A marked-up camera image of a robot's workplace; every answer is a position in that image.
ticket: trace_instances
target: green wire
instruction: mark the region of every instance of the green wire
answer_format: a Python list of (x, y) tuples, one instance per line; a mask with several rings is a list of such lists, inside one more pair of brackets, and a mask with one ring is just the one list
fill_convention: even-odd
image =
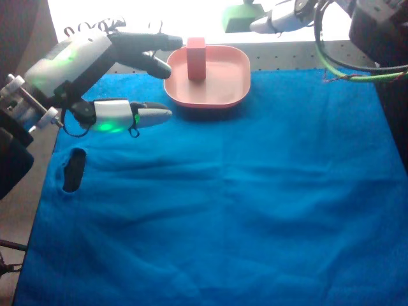
[[(323, 56), (323, 54), (320, 52), (319, 48), (317, 48), (317, 56), (319, 57), (320, 61), (323, 63), (325, 68), (333, 73), (336, 77), (339, 78), (344, 78), (347, 76), (347, 74), (337, 70), (334, 68)], [(402, 76), (402, 78), (407, 78), (408, 73), (400, 72), (400, 73), (390, 73), (387, 75), (372, 75), (372, 76), (352, 76), (350, 78), (345, 78), (347, 81), (352, 81), (352, 82), (389, 82), (392, 80), (395, 80), (396, 78)]]

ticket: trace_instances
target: pink block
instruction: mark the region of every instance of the pink block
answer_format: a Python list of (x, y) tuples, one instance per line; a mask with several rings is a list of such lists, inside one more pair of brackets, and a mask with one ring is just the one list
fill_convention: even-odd
[(205, 80), (205, 39), (193, 37), (187, 40), (187, 72), (189, 80)]

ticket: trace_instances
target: floor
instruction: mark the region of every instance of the floor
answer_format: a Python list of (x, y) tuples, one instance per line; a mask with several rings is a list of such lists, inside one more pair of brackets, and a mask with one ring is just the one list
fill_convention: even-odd
[[(55, 34), (49, 16), (47, 0), (40, 1), (30, 42), (22, 56), (16, 74), (23, 75), (41, 56), (55, 45)], [(34, 141), (29, 152), (34, 156), (30, 172), (3, 200), (0, 201), (0, 238), (20, 244), (28, 243), (34, 216), (40, 199), (48, 162), (55, 143), (58, 128), (47, 126), (43, 131), (34, 131)], [(21, 263), (24, 253), (0, 248), (7, 264)], [(13, 300), (18, 273), (9, 273), (0, 279), (0, 306), (9, 306)]]

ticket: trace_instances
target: blue tablecloth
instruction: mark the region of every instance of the blue tablecloth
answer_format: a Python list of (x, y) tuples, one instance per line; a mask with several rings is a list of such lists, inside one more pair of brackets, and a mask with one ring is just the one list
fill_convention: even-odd
[(374, 86), (322, 77), (253, 73), (233, 113), (194, 120), (160, 80), (104, 76), (86, 99), (174, 116), (59, 133), (15, 305), (408, 305), (408, 179)]

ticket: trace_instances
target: black oval hole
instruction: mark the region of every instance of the black oval hole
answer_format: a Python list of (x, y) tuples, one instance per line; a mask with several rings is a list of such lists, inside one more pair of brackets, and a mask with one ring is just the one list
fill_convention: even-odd
[(85, 160), (87, 154), (82, 149), (73, 149), (71, 158), (64, 168), (64, 186), (62, 190), (67, 193), (77, 191), (81, 185), (85, 170)]

